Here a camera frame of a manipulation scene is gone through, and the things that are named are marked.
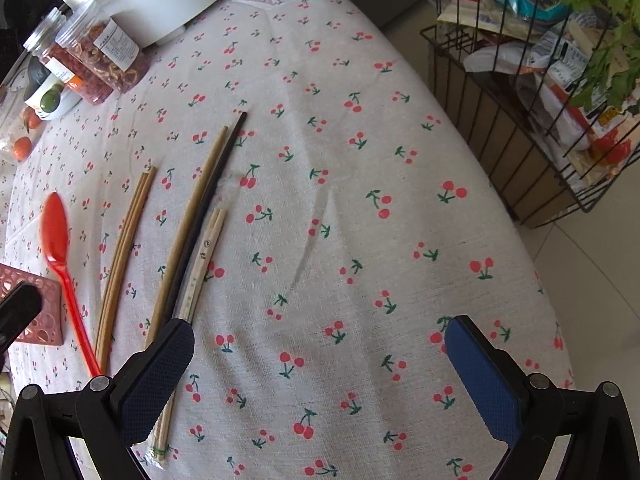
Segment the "black wire rack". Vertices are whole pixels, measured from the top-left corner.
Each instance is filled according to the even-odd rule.
[[[438,21],[420,32],[433,49],[431,89],[512,217],[528,227],[537,227],[577,210],[591,211],[620,173],[640,158],[640,144],[628,148],[637,142],[634,132],[640,125],[640,115],[619,112],[631,118],[627,124],[632,125],[624,134],[614,133],[615,142],[606,149],[594,150],[594,126],[597,121],[606,121],[607,114],[611,113],[611,107],[604,101],[583,115],[588,121],[578,122],[581,134],[574,132],[572,142],[563,142],[558,131],[566,123],[560,119],[576,109],[572,98],[586,76],[587,63],[579,78],[569,86],[568,95],[559,101],[559,110],[554,113],[547,110],[549,117],[542,121],[545,127],[536,120],[540,107],[545,105],[542,92],[549,81],[549,70],[566,55],[566,43],[572,38],[576,14],[567,9],[564,17],[555,23],[542,22],[537,18],[541,0],[533,0],[530,13],[533,19],[528,21],[514,12],[513,0],[433,0],[433,4]],[[618,17],[604,7],[590,12],[599,23],[595,52]],[[510,23],[516,23],[517,27],[510,28]],[[523,70],[527,69],[532,47],[544,41],[545,32],[550,29],[557,39],[548,44],[550,56],[546,66],[537,67],[535,71]],[[513,75],[499,72],[498,54],[515,40],[522,44],[520,59],[512,62],[517,69]],[[495,50],[493,61],[485,61],[488,70],[465,70],[465,59],[486,46],[493,46]],[[591,61],[591,52],[583,54]],[[528,102],[519,98],[524,81],[528,81],[532,91]],[[618,160],[620,150],[624,153],[623,160]],[[612,158],[616,158],[615,163],[611,162]]]

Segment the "jar label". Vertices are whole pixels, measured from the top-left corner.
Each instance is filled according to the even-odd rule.
[[[138,57],[140,47],[124,31],[110,20],[94,45],[103,51],[119,69],[127,70]]]

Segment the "orange fruit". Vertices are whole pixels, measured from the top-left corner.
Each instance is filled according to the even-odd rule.
[[[20,137],[14,143],[14,157],[18,162],[22,162],[31,153],[33,145],[29,137]]]

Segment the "screw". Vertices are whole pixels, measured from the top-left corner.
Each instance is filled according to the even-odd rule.
[[[22,398],[25,400],[33,399],[38,394],[38,387],[30,384],[22,391]]]
[[[532,374],[529,377],[529,383],[537,390],[546,390],[549,387],[550,381],[546,375]]]
[[[602,391],[609,397],[617,397],[620,394],[619,388],[614,383],[604,383]]]
[[[107,386],[109,386],[109,378],[105,377],[104,375],[100,375],[97,377],[94,377],[91,382],[89,383],[89,388],[91,388],[94,392],[101,392],[103,391],[105,388],[107,388]]]

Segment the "wire basket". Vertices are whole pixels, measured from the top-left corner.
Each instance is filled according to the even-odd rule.
[[[433,3],[431,89],[512,217],[537,227],[593,209],[640,158],[640,87],[622,108],[606,92],[576,103],[618,17],[560,0]]]

